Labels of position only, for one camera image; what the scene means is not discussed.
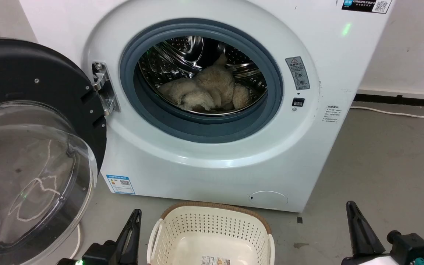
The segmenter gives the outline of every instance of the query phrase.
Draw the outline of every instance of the white cable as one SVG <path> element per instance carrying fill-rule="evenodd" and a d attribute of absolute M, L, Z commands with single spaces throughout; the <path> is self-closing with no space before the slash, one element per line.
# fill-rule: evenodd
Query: white cable
<path fill-rule="evenodd" d="M 380 109 L 372 109 L 371 107 L 353 106 L 353 107 L 350 107 L 350 109 L 366 109 L 366 110 L 371 110 L 371 111 L 380 112 L 380 113 L 384 113 L 384 114 L 408 116 L 408 117 L 413 117 L 413 118 L 424 118 L 424 116 L 420 116 L 420 115 L 413 115 L 413 114 L 399 113 L 399 112 L 389 112 L 389 111 L 383 111 L 383 110 L 380 110 Z"/>
<path fill-rule="evenodd" d="M 74 256 L 78 254 L 78 250 L 81 245 L 81 223 L 78 223 L 76 230 L 78 230 L 78 242 L 76 243 L 76 248 L 74 249 L 73 254 L 71 254 L 70 259 L 74 259 Z"/>

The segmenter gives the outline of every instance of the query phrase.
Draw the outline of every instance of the white wall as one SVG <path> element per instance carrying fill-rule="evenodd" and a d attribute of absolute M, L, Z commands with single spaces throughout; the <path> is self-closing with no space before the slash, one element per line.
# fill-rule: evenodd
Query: white wall
<path fill-rule="evenodd" d="M 37 42 L 19 1 L 0 0 L 0 36 Z"/>
<path fill-rule="evenodd" d="M 424 0 L 397 0 L 360 92 L 424 98 Z"/>

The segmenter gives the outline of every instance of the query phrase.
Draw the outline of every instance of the qr code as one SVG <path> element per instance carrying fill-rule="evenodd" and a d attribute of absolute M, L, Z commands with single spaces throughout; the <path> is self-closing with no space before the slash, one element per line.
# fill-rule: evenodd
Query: qr code
<path fill-rule="evenodd" d="M 372 9 L 372 12 L 377 13 L 387 13 L 387 9 L 389 8 L 389 2 L 387 1 L 377 1 L 375 2 L 374 8 Z"/>

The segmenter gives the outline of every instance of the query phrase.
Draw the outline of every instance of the floor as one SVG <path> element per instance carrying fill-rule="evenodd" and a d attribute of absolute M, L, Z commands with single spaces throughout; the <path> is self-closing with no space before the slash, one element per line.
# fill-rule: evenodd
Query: floor
<path fill-rule="evenodd" d="M 424 115 L 424 107 L 356 103 Z M 424 238 L 424 119 L 351 110 L 303 213 L 256 209 L 271 225 L 276 265 L 338 265 L 351 255 L 345 203 L 354 200 L 387 251 L 389 231 Z M 100 179 L 82 220 L 81 257 L 91 243 L 116 240 L 135 208 L 143 211 L 139 264 L 159 216 L 177 201 L 112 194 Z M 297 217 L 303 223 L 297 223 Z M 69 257 L 72 236 L 44 264 Z"/>

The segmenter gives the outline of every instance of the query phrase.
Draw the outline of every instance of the washing machine door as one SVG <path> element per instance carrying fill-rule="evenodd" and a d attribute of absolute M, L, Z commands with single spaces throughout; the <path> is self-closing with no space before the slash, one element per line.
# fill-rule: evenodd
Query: washing machine door
<path fill-rule="evenodd" d="M 105 148 L 86 75 L 47 47 L 0 39 L 0 265 L 36 262 L 69 236 Z"/>

